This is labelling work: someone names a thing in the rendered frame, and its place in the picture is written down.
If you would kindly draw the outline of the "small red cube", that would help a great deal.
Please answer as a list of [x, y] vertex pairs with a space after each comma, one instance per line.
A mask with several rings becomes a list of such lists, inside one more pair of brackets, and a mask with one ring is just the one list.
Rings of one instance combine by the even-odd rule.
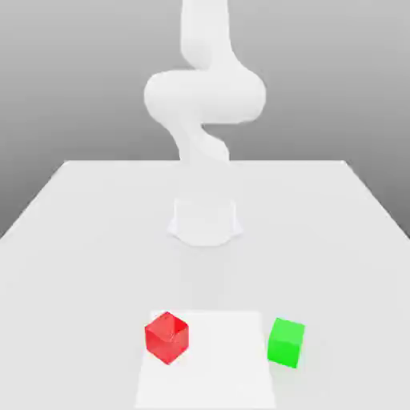
[[189, 326], [179, 317], [164, 312], [145, 326], [146, 348], [169, 365], [189, 347]]

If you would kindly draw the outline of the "small green cube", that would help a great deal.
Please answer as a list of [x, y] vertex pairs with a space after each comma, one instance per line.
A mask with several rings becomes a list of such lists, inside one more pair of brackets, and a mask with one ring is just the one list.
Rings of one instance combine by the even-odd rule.
[[267, 358], [289, 368], [297, 368], [305, 325], [276, 318], [267, 342]]

